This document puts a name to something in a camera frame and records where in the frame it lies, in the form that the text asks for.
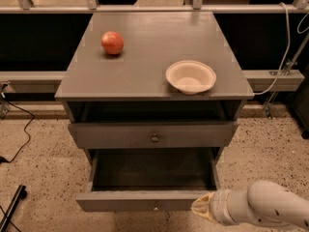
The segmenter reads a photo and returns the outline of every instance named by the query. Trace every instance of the white bowl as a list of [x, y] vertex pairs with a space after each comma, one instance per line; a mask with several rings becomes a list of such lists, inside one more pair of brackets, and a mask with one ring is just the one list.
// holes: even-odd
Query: white bowl
[[168, 82], [187, 95], [195, 95], [212, 88], [216, 75], [211, 67], [197, 61], [184, 60], [166, 71]]

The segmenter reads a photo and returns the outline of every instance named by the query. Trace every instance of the terrazzo floor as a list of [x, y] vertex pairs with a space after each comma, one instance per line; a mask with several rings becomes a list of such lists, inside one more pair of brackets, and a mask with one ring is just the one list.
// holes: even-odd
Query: terrazzo floor
[[[69, 120], [59, 104], [22, 107], [36, 115], [28, 127], [31, 141], [14, 162], [0, 164], [0, 205], [7, 209], [19, 185], [21, 200], [13, 222], [20, 231], [277, 231], [250, 224], [223, 227], [191, 212], [85, 213], [75, 201], [91, 170], [67, 129]], [[242, 110], [239, 128], [223, 151], [217, 172], [225, 189], [246, 189], [256, 180], [276, 182], [309, 199], [309, 141], [302, 139], [297, 120], [281, 104], [269, 120], [256, 103]], [[0, 155], [11, 159], [26, 141], [29, 115], [12, 109], [0, 121]], [[16, 231], [11, 225], [7, 231]]]

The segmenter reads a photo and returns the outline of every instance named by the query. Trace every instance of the apple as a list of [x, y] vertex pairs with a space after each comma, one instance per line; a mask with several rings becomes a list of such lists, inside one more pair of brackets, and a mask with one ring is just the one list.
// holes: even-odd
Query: apple
[[117, 32], [108, 31], [103, 34], [101, 45], [107, 54], [117, 55], [124, 48], [124, 40]]

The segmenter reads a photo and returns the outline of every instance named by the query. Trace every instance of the drawer knob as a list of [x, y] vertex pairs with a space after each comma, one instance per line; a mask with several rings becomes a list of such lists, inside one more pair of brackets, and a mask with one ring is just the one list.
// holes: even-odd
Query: drawer knob
[[153, 136], [152, 136], [152, 142], [153, 143], [157, 143], [159, 141], [157, 135], [154, 133]]

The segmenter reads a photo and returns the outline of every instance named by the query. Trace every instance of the open drawer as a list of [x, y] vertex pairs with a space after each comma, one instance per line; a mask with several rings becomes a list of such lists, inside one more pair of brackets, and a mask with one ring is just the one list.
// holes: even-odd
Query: open drawer
[[186, 211], [218, 188], [211, 148], [96, 150], [85, 212]]
[[237, 121], [72, 123], [69, 131], [78, 148], [195, 148], [228, 146]]

